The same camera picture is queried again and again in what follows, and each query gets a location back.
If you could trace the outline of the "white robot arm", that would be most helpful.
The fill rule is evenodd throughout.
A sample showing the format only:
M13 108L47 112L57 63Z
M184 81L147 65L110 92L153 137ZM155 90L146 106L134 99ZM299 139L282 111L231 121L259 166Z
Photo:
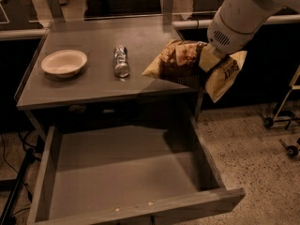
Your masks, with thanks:
M207 72L227 54L240 51L283 8L300 12L300 0L224 0L208 27L199 67Z

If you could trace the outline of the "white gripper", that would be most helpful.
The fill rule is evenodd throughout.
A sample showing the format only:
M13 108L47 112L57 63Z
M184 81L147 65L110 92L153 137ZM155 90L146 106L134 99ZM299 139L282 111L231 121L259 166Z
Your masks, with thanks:
M207 30L199 67L208 72L228 54L241 50L262 24L282 8L278 0L224 0Z

